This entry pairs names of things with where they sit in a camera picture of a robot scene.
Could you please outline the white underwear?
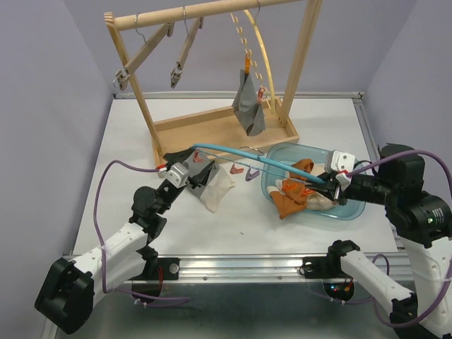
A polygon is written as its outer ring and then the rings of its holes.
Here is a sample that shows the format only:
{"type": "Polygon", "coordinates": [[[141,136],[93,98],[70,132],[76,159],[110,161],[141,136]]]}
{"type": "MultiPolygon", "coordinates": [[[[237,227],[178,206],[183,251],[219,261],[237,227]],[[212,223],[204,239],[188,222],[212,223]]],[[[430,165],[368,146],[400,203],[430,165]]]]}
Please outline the white underwear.
{"type": "Polygon", "coordinates": [[[308,189],[301,181],[292,179],[277,179],[275,184],[266,188],[267,193],[273,197],[275,195],[289,198],[297,205],[307,208],[307,199],[309,196],[320,196],[319,193],[308,189]]]}

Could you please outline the grey and cream underwear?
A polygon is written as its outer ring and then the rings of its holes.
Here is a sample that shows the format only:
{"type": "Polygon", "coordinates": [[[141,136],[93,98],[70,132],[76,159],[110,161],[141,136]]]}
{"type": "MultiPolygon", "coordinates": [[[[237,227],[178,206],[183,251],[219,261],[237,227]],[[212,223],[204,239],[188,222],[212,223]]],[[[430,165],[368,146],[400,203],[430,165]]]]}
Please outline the grey and cream underwear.
{"type": "Polygon", "coordinates": [[[187,185],[187,191],[195,196],[210,212],[215,213],[225,194],[234,187],[229,174],[214,160],[199,150],[193,151],[183,162],[191,177],[208,170],[207,177],[199,186],[187,185]]]}

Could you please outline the orange and cream underwear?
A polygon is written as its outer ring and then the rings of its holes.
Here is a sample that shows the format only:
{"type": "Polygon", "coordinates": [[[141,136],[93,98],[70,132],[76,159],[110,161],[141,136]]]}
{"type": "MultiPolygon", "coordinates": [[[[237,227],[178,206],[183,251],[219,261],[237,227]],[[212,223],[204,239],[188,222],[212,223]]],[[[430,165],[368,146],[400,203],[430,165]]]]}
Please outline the orange and cream underwear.
{"type": "Polygon", "coordinates": [[[315,195],[316,192],[307,188],[303,179],[299,174],[286,171],[284,179],[278,179],[274,185],[266,187],[281,220],[307,209],[309,199],[315,195]]]}

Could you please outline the blue plastic hanger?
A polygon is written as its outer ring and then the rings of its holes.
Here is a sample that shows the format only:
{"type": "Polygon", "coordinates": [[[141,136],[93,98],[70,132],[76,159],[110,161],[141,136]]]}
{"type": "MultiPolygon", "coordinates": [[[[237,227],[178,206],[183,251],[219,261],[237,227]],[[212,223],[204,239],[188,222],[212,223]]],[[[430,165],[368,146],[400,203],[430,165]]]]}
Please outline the blue plastic hanger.
{"type": "Polygon", "coordinates": [[[296,169],[292,166],[269,159],[265,155],[254,154],[254,153],[246,152],[246,151],[236,149],[236,148],[230,148],[230,147],[226,147],[223,145],[214,145],[214,144],[208,144],[208,143],[195,143],[192,145],[192,147],[199,148],[202,150],[216,150],[216,151],[220,151],[223,153],[236,155],[239,158],[247,158],[247,159],[268,165],[268,166],[277,167],[280,170],[284,170],[284,171],[299,175],[300,177],[305,178],[309,184],[327,185],[327,182],[321,178],[318,178],[303,170],[296,169]]]}

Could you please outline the plain grey underwear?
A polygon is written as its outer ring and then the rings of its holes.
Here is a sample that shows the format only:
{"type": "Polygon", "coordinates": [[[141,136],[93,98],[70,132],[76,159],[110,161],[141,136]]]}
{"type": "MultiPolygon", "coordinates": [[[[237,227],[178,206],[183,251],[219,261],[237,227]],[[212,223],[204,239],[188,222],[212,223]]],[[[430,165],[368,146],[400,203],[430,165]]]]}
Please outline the plain grey underwear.
{"type": "Polygon", "coordinates": [[[266,130],[262,104],[258,103],[252,78],[245,74],[244,69],[240,70],[239,89],[234,97],[232,108],[247,136],[254,137],[266,130]]]}

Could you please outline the beige cotton underwear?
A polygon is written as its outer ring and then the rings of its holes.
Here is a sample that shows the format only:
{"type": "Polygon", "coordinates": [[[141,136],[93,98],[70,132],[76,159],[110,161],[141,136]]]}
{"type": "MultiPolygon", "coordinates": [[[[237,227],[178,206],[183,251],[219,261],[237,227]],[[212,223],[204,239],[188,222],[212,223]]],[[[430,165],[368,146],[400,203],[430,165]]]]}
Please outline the beige cotton underwear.
{"type": "Polygon", "coordinates": [[[307,199],[307,209],[308,210],[330,210],[336,207],[338,203],[330,201],[326,197],[320,196],[309,196],[307,199]]]}

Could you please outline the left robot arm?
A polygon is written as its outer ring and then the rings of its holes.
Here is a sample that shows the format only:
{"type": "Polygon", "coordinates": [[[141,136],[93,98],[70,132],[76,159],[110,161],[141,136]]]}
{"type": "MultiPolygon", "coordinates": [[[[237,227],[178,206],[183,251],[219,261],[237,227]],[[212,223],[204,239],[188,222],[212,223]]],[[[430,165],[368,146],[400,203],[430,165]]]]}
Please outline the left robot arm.
{"type": "Polygon", "coordinates": [[[205,187],[217,172],[215,161],[195,148],[164,156],[154,172],[164,180],[157,188],[142,186],[133,195],[132,215],[110,238],[99,238],[94,249],[50,266],[35,300],[35,309],[67,334],[89,319],[96,304],[127,280],[152,277],[158,253],[150,243],[160,236],[163,214],[186,188],[205,187]]]}

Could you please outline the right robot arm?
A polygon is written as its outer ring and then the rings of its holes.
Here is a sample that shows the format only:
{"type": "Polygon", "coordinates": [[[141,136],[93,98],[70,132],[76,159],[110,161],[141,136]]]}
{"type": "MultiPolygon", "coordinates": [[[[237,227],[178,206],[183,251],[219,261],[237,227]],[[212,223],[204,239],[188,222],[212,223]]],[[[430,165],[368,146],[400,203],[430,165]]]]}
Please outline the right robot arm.
{"type": "Polygon", "coordinates": [[[379,150],[379,160],[358,168],[353,155],[334,150],[324,173],[310,181],[331,201],[384,207],[408,256],[415,288],[398,284],[350,240],[333,242],[324,256],[304,258],[300,274],[357,280],[380,322],[399,338],[451,337],[451,208],[423,188],[426,156],[424,150],[388,144],[379,150]]]}

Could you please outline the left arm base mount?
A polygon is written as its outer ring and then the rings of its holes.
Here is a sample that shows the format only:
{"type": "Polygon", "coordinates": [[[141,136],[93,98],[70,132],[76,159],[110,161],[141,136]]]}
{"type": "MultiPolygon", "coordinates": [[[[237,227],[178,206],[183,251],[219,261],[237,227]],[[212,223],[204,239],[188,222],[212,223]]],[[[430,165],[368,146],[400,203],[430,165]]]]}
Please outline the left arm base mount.
{"type": "Polygon", "coordinates": [[[139,255],[145,261],[144,268],[133,280],[157,280],[158,278],[168,281],[179,279],[180,258],[160,256],[159,253],[147,246],[138,250],[139,255]]]}

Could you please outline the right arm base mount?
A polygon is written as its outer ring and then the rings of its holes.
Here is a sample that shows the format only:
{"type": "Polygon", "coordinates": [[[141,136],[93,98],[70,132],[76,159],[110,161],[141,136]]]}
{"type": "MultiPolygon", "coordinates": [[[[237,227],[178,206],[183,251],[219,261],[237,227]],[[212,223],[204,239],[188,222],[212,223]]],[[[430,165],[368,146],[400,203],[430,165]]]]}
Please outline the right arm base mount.
{"type": "Polygon", "coordinates": [[[340,277],[340,269],[327,256],[307,256],[303,258],[299,273],[306,279],[331,279],[340,277]]]}

